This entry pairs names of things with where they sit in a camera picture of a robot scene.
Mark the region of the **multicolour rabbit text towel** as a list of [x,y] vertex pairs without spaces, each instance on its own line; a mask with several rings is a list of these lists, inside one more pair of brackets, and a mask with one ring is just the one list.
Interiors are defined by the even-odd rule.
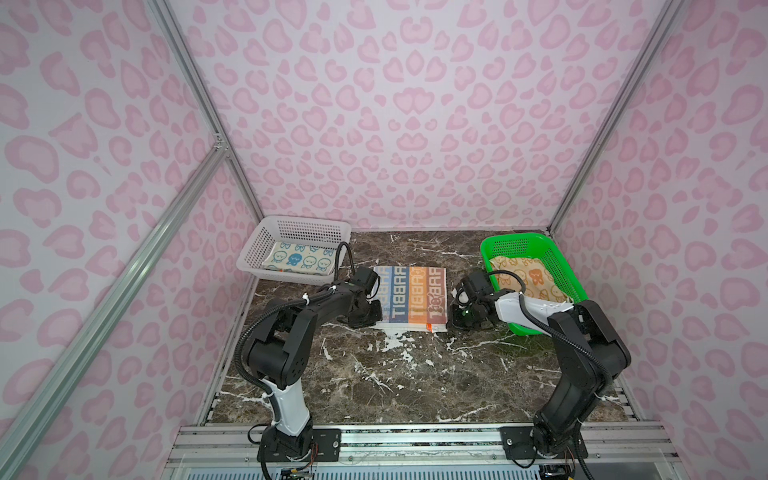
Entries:
[[440,333],[447,330],[446,269],[421,266],[376,266],[381,285],[374,300],[382,319],[374,327],[393,332]]

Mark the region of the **white plastic basket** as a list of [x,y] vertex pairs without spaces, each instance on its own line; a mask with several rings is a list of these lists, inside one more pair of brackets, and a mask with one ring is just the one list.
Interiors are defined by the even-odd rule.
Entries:
[[245,243],[236,266],[239,270],[250,273],[260,280],[322,285],[333,280],[335,266],[344,259],[343,254],[336,253],[332,263],[332,272],[327,275],[304,275],[265,270],[261,264],[277,242],[297,243],[336,250],[340,243],[348,242],[350,239],[351,226],[346,222],[269,216],[258,224]]

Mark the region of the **blue bunny pattern towel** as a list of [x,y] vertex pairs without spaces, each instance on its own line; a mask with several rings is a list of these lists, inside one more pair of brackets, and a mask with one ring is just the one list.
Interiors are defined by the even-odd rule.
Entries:
[[332,272],[336,250],[297,243],[277,242],[261,267],[265,270],[304,275],[327,275]]

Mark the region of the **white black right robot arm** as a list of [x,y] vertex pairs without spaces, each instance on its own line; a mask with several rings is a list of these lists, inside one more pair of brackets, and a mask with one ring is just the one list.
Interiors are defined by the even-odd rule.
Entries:
[[531,448],[553,457],[576,446],[581,423],[614,380],[631,364],[631,354],[600,305],[593,300],[558,303],[526,293],[514,272],[474,269],[456,285],[449,325],[479,330],[517,324],[552,339],[560,379],[534,416]]

